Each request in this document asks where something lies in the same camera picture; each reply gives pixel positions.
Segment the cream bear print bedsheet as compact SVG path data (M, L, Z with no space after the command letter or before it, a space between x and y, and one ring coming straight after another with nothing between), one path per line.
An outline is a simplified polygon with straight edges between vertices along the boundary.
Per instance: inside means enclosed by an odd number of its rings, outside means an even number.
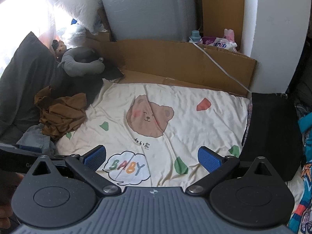
M223 91L104 81L86 120L56 149L83 155L103 145L97 173L120 187L186 188L207 174L200 147L240 155L249 103Z

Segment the light blue denim jeans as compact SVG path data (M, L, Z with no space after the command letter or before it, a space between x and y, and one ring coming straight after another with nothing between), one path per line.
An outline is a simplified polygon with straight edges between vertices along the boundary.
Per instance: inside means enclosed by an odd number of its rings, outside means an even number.
M56 150L55 144L50 136L42 133L43 127L43 124L29 127L17 141L18 148L44 155L54 155Z

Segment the black storage bag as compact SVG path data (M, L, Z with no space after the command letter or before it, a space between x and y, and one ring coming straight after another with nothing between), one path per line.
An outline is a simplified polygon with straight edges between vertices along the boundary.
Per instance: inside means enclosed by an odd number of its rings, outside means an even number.
M252 93L241 161L265 157L287 182L295 176L302 158L302 135L293 102L285 94Z

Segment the upright brown cardboard panel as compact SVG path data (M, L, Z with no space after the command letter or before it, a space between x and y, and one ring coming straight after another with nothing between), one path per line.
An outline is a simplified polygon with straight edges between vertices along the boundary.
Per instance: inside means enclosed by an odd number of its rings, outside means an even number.
M244 0L202 0L204 36L222 37L225 29L234 31L234 39L241 45Z

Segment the white fluffy pillow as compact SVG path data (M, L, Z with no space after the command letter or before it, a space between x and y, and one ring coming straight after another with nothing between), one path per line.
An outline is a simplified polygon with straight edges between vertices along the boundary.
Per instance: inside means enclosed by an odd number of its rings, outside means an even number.
M102 27L98 10L103 7L102 0L52 0L54 5L64 9L73 19L92 34Z

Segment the blue cap detergent bottle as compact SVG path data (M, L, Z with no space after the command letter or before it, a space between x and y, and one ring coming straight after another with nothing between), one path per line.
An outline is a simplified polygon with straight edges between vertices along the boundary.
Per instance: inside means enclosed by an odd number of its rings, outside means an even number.
M201 35L200 32L198 30L192 30L191 35L189 37L189 42L193 42L193 43L201 43Z

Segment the black garment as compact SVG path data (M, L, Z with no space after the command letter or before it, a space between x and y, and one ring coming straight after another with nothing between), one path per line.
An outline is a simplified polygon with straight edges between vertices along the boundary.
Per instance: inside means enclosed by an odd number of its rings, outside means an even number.
M87 74L82 77L73 77L71 85L71 95L78 93L86 94L87 106L93 103L99 94L102 86L104 85L103 80L114 81L122 79L124 74L118 69L117 66L107 63L105 69L100 74Z

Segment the grey neck pillow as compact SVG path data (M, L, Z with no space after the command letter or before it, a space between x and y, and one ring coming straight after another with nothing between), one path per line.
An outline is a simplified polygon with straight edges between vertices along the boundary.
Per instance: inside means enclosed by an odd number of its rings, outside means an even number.
M104 59L88 47L67 50L58 67L62 67L69 77L83 77L88 74L101 74L105 70Z

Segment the brown shirt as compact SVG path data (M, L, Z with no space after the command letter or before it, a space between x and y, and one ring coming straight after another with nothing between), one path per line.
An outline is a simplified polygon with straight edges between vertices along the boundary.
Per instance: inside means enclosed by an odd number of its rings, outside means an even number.
M54 98L53 88L47 86L34 97L40 111L42 133L57 141L66 133L73 132L86 120L87 97L78 93L71 97Z

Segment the pink packet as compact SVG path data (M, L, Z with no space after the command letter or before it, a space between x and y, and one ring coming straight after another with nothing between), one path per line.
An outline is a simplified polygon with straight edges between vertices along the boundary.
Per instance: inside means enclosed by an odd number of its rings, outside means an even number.
M224 29L224 39L226 39L229 42L235 42L235 34L234 31L232 29Z

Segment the grey upright mattress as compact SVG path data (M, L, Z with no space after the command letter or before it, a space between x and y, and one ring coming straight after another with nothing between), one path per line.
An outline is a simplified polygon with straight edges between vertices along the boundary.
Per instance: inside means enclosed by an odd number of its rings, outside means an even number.
M113 40L188 41L195 0L102 0Z

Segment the colourful blue patterned fabric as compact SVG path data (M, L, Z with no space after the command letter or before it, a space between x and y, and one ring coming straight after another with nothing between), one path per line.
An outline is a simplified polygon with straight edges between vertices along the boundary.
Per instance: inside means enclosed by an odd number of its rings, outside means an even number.
M300 132L304 134L306 162L301 170L304 193L288 222L288 228L293 233L311 233L311 113L300 118L298 124Z

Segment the flattened brown cardboard box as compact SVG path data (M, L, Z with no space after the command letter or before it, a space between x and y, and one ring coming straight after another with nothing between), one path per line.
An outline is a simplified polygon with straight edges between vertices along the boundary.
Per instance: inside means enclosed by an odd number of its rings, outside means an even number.
M84 45L121 68L123 83L159 83L246 96L256 67L256 60L243 54L188 42L112 42L108 32L100 32L96 36L87 34Z

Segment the dark grey pillow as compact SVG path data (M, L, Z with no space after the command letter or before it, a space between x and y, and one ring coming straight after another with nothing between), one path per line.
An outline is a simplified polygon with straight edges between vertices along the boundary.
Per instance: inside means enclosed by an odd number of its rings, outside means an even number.
M30 32L17 48L1 76L1 141L16 143L40 111L35 95L47 86L61 83L65 72L50 50Z

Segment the small brown teddy bear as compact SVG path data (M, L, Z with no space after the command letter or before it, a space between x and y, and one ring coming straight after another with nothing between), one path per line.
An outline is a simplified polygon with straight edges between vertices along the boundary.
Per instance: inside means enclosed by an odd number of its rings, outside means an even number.
M67 46L64 44L63 41L61 40L56 40L54 39L52 41L52 48L54 50L55 56L57 59L62 59L62 56L64 55L64 53L67 51Z

